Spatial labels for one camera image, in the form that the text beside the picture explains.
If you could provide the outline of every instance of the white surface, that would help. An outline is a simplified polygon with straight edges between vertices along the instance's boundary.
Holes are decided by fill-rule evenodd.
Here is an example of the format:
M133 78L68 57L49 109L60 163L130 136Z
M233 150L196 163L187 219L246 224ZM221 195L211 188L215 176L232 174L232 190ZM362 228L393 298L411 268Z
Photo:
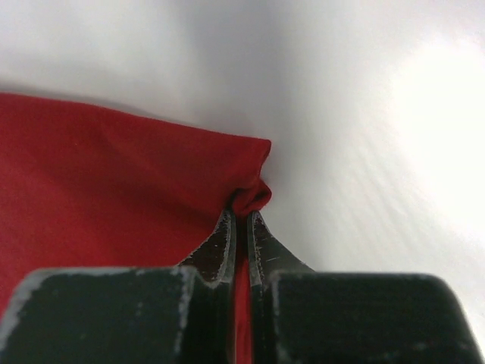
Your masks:
M485 347L482 1L3 0L0 87L267 137L314 268L444 278Z

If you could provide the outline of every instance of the white background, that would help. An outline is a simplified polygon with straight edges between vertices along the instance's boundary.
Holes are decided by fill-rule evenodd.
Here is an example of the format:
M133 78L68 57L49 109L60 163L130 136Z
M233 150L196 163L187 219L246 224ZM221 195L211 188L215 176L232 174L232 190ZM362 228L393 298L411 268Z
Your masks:
M444 278L485 347L485 2L2 0L0 89L265 137L313 268Z

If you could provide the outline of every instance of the white tabletop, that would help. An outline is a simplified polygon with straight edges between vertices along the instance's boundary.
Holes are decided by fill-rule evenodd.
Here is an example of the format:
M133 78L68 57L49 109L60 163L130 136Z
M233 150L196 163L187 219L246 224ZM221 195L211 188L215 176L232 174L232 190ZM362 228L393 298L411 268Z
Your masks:
M325 271L444 278L485 347L485 2L2 0L0 89L273 140Z

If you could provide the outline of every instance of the folded fabric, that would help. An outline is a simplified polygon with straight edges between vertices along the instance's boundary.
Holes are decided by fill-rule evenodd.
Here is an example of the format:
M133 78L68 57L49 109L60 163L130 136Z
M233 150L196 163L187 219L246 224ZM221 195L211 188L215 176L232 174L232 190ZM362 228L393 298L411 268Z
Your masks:
M0 94L0 312L36 268L174 265L232 202L268 202L271 143L75 102ZM247 259L238 362L250 362Z

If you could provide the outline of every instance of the red towel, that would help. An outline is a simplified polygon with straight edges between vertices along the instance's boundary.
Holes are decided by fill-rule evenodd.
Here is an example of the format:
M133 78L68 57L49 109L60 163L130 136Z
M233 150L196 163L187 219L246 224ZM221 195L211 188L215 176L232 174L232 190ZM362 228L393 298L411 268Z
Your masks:
M244 217L271 192L271 143L93 105L0 94L0 312L40 267L174 265L236 193ZM248 363L247 259L239 262L237 359Z

